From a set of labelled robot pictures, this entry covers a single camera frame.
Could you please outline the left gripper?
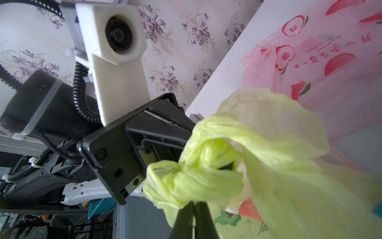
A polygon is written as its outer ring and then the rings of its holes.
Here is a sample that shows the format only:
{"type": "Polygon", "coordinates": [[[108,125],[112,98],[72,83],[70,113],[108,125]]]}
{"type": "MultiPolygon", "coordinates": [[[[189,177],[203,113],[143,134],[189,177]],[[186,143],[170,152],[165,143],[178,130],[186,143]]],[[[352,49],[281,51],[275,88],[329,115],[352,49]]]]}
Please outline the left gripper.
{"type": "Polygon", "coordinates": [[[84,137],[77,150],[119,205],[146,179],[149,164],[178,162],[195,123],[163,94],[84,137]]]}

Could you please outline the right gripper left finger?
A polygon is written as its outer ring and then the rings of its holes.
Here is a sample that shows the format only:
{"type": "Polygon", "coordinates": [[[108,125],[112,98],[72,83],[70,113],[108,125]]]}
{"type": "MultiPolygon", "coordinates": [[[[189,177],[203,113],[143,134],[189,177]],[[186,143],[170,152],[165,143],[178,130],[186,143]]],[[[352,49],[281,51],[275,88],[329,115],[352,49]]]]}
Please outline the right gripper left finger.
{"type": "Polygon", "coordinates": [[[192,239],[194,221],[194,203],[190,202],[178,212],[169,239],[192,239]]]}

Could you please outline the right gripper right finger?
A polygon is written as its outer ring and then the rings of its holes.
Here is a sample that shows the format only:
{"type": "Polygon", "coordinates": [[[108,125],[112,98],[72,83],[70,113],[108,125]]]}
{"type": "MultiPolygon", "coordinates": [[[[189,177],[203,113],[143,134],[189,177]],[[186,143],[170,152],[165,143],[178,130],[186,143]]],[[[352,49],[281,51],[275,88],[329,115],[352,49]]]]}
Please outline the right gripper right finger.
{"type": "Polygon", "coordinates": [[[198,202],[194,205],[195,210],[195,238],[196,239],[219,239],[214,221],[206,202],[198,202]]]}

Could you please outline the yellow-green plastic bag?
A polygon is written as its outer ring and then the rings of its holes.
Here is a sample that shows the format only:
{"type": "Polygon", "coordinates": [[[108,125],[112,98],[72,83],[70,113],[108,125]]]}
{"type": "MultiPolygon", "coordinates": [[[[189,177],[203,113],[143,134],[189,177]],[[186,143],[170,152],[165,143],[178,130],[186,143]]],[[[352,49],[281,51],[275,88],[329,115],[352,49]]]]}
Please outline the yellow-green plastic bag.
{"type": "Polygon", "coordinates": [[[323,158],[323,119],[284,94],[241,88],[196,124],[178,162],[147,168],[143,196],[173,226],[190,202],[251,198],[276,239],[379,239],[382,181],[323,158]]]}

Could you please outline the pink plastic bag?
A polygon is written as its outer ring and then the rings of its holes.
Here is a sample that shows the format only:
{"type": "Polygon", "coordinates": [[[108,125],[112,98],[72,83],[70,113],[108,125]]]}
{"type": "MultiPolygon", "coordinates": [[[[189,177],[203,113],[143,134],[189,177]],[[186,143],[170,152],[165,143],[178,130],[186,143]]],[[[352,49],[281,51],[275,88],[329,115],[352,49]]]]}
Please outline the pink plastic bag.
{"type": "Polygon", "coordinates": [[[382,3],[317,1],[242,60],[243,85],[320,115],[328,161],[382,175],[382,3]]]}

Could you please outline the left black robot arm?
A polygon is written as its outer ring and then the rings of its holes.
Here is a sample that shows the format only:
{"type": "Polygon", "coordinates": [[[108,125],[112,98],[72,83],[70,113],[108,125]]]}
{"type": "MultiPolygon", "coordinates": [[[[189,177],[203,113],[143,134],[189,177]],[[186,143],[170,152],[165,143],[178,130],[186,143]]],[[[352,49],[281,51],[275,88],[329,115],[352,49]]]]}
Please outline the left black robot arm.
{"type": "Polygon", "coordinates": [[[1,80],[16,94],[1,115],[14,138],[47,148],[38,162],[1,184],[12,202],[37,202],[70,183],[100,181],[119,205],[148,180],[149,164],[177,162],[194,123],[173,93],[151,99],[141,57],[146,38],[132,5],[28,1],[63,18],[75,44],[74,81],[67,85],[38,63],[20,83],[6,69],[1,80]]]}

